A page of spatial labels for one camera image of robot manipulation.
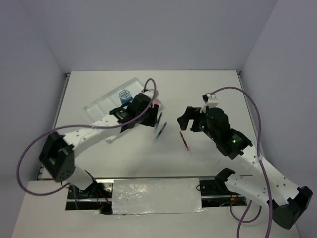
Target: white table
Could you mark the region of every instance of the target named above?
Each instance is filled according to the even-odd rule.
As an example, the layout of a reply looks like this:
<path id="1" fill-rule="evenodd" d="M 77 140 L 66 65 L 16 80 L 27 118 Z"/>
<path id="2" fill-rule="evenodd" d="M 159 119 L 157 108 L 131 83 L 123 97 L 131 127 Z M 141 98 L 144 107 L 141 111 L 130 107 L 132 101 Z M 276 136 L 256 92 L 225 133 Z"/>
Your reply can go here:
<path id="1" fill-rule="evenodd" d="M 167 122 L 162 136 L 153 143 L 153 128 L 139 125 L 112 144 L 102 141 L 89 148 L 77 157 L 77 165 L 96 178 L 215 176 L 226 167 L 241 175 L 248 174 L 229 158 L 223 157 L 206 135 L 191 132 L 191 124 L 183 132 L 193 154 L 190 156 L 176 121 L 187 106 L 201 107 L 204 104 L 202 95 L 206 92 L 225 86 L 241 88 L 236 71 L 74 71 L 56 126 L 90 124 L 84 106 L 133 77 L 143 82 L 153 78 L 157 83 L 159 99 L 164 106 L 160 126 Z M 217 97 L 220 101 L 218 106 L 228 114 L 231 126 L 255 144 L 256 136 L 243 94 L 226 90 L 217 93 Z M 50 179 L 51 176 L 44 170 L 41 178 Z"/>
<path id="2" fill-rule="evenodd" d="M 54 181 L 31 181 L 28 188 L 45 192 L 58 188 Z M 96 211 L 65 211 L 67 189 L 46 197 L 26 195 L 12 238 L 235 238 L 237 221 L 228 207 L 213 207 L 187 214 L 99 215 Z M 234 207 L 241 216 L 245 207 Z M 253 218 L 252 206 L 246 219 Z M 243 225 L 241 238 L 263 238 L 267 212 Z M 270 238 L 299 238 L 296 226 L 285 230 L 272 224 Z"/>

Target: blue bottle cap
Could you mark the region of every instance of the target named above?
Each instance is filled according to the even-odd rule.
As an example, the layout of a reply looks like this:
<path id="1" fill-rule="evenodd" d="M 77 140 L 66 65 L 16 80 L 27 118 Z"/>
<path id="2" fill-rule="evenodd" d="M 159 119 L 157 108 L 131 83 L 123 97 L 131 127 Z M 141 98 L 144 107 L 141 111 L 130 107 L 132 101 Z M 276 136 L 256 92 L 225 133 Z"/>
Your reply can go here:
<path id="1" fill-rule="evenodd" d="M 132 101 L 131 93 L 128 90 L 119 92 L 119 98 L 122 104 Z"/>

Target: marker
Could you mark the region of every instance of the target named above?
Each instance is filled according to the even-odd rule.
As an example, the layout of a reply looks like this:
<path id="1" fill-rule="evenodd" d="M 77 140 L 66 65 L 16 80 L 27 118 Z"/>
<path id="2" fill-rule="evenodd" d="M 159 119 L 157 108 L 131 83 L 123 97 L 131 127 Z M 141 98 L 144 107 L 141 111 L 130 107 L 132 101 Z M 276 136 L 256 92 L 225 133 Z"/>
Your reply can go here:
<path id="1" fill-rule="evenodd" d="M 157 124 L 155 125 L 155 130 L 157 130 L 158 127 L 159 127 L 159 121 L 160 121 L 160 118 L 162 117 L 162 114 L 163 114 L 163 112 L 161 112 L 161 113 L 159 114 Z"/>
<path id="2" fill-rule="evenodd" d="M 159 131 L 158 135 L 156 136 L 156 139 L 159 138 L 159 136 L 161 135 L 161 133 L 163 132 L 164 128 L 166 127 L 167 122 L 164 123 L 162 129 Z"/>
<path id="3" fill-rule="evenodd" d="M 180 136 L 182 137 L 182 140 L 183 140 L 183 142 L 184 142 L 184 144 L 185 144 L 185 147 L 186 147 L 187 151 L 190 152 L 189 147 L 188 147 L 188 145 L 187 145 L 187 143 L 186 143 L 186 140 L 185 140 L 185 138 L 184 138 L 184 136 L 183 136 L 183 133 L 180 131 L 179 134 L 180 134 Z"/>

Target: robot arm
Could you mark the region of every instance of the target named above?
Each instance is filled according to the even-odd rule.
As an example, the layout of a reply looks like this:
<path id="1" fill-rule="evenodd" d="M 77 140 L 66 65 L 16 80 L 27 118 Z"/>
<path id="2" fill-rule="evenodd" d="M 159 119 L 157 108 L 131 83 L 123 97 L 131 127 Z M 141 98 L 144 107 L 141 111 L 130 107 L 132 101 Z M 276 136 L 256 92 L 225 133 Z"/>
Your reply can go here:
<path id="1" fill-rule="evenodd" d="M 218 101 L 215 95 L 206 94 L 203 100 L 203 108 L 187 107 L 184 115 L 177 119 L 181 130 L 186 130 L 188 121 L 194 120 L 191 131 L 204 132 L 216 143 L 217 149 L 224 156 L 229 157 L 233 163 L 242 165 L 253 175 L 252 180 L 248 180 L 226 168 L 215 178 L 218 187 L 242 194 L 263 208 L 268 208 L 268 193 L 259 164 L 259 159 L 262 160 L 271 185 L 273 219 L 281 227 L 290 229 L 308 207 L 312 191 L 306 186 L 298 187 L 288 180 L 263 156 L 258 158 L 251 141 L 243 133 L 231 128 L 228 116 L 216 107 Z"/>
<path id="2" fill-rule="evenodd" d="M 67 181 L 78 187 L 84 194 L 93 194 L 96 189 L 103 190 L 102 184 L 98 184 L 90 173 L 75 165 L 75 158 L 89 147 L 111 136 L 118 136 L 120 133 L 133 128 L 137 124 L 154 127 L 157 123 L 159 106 L 155 103 L 138 120 L 125 125 L 121 124 L 131 121 L 144 111 L 150 103 L 154 91 L 147 90 L 134 97 L 132 102 L 121 105 L 109 112 L 104 118 L 73 132 L 60 135 L 57 132 L 51 133 L 41 151 L 40 161 L 51 174 L 56 182 Z"/>

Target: white enclosure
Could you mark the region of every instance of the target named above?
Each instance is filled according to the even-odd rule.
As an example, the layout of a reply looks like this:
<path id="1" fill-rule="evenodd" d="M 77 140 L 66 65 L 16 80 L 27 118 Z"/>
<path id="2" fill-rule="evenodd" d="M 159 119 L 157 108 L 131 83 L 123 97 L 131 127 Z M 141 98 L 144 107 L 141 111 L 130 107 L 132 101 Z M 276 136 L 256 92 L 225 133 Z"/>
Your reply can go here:
<path id="1" fill-rule="evenodd" d="M 317 191 L 316 11 L 315 0 L 1 0 L 1 237 L 11 237 L 24 197 L 19 156 L 52 127 L 74 70 L 241 70 L 266 158 Z M 42 145 L 22 165 L 25 183 Z M 297 223 L 302 238 L 316 236 L 315 203 Z"/>

